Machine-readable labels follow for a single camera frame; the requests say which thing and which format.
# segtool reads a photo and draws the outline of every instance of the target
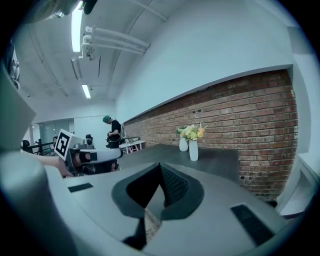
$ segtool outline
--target black t-shirt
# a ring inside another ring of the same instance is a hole
[[[113,120],[111,123],[111,132],[113,133],[115,130],[119,131],[119,134],[113,135],[110,137],[110,140],[112,142],[117,141],[120,139],[120,133],[121,133],[121,124],[117,120]]]

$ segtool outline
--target man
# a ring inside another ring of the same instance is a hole
[[[102,121],[107,125],[111,125],[111,132],[107,133],[107,136],[110,140],[110,149],[118,149],[120,145],[120,133],[121,133],[121,124],[112,119],[109,115],[106,115]]]

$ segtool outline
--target white table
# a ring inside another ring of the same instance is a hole
[[[125,148],[126,149],[126,153],[128,154],[129,153],[128,152],[128,147],[134,146],[134,145],[140,145],[140,150],[142,150],[142,143],[145,143],[145,141],[144,140],[137,140],[137,141],[134,141],[134,142],[131,142],[131,143],[122,143],[122,144],[119,145],[119,148],[120,149]]]

